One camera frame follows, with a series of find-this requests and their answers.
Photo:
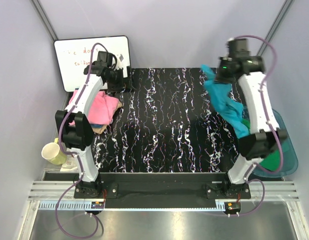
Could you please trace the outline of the teal t shirt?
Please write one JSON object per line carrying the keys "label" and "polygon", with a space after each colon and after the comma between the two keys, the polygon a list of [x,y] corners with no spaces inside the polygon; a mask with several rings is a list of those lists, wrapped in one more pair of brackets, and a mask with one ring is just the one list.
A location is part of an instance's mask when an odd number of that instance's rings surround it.
{"label": "teal t shirt", "polygon": [[233,127],[238,139],[248,136],[249,129],[243,124],[244,106],[229,97],[232,85],[217,83],[216,74],[207,65],[202,65],[201,70],[207,77],[203,86],[210,96],[210,104],[214,110]]}

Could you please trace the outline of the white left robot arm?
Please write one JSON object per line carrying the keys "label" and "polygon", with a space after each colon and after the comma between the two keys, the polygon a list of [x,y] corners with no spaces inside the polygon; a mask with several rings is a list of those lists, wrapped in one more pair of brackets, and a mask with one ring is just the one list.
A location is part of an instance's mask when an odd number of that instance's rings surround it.
{"label": "white left robot arm", "polygon": [[55,113],[55,122],[58,139],[65,145],[62,150],[76,158],[79,178],[87,183],[85,192],[91,198],[97,198],[102,194],[103,186],[96,182],[98,170],[91,150],[94,131],[88,114],[103,86],[109,92],[116,93],[132,90],[134,85],[131,65],[121,53],[98,51],[97,59],[88,64],[83,74],[87,77],[85,82],[74,93],[65,110]]}

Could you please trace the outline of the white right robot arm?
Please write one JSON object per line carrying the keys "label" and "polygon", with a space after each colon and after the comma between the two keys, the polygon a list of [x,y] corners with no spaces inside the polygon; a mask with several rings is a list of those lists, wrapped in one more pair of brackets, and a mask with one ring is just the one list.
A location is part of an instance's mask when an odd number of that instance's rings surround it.
{"label": "white right robot arm", "polygon": [[227,173],[228,182],[221,186],[226,198],[235,197],[240,191],[239,185],[245,184],[256,166],[273,152],[279,152],[278,167],[283,167],[282,142],[288,133],[280,129],[274,117],[264,70],[260,57],[220,58],[215,80],[219,84],[238,82],[250,122],[249,135],[238,140],[239,156]]}

